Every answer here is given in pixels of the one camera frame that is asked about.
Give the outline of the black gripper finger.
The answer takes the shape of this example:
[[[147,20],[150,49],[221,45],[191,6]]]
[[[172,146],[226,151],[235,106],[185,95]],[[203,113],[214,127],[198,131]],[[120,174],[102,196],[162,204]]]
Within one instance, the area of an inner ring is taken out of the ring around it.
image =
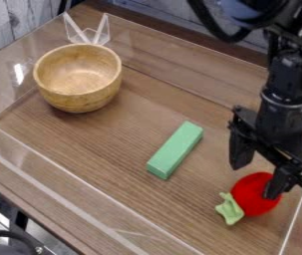
[[[263,198],[274,200],[278,196],[287,192],[298,183],[298,167],[296,165],[277,166],[273,177],[266,183],[263,190]]]
[[[229,163],[234,170],[245,167],[251,162],[254,151],[253,139],[237,128],[233,128],[229,138]]]

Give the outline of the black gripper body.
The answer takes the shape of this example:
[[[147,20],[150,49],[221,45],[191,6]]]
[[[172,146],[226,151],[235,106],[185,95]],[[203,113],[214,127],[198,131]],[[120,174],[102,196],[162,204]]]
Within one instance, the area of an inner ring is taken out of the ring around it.
[[[231,110],[229,130],[237,128],[249,136],[255,152],[274,165],[298,167],[298,183],[302,186],[302,98],[273,100],[262,95],[259,111],[243,106]]]

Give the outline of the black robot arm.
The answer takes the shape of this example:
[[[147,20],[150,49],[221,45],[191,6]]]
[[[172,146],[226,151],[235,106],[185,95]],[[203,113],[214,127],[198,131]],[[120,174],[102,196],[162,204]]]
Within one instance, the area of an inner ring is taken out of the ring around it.
[[[274,165],[262,197],[275,199],[302,186],[302,0],[219,0],[238,30],[218,25],[203,0],[186,0],[199,22],[221,41],[237,43],[255,30],[267,40],[267,80],[259,109],[233,108],[229,163],[233,169],[261,154]]]

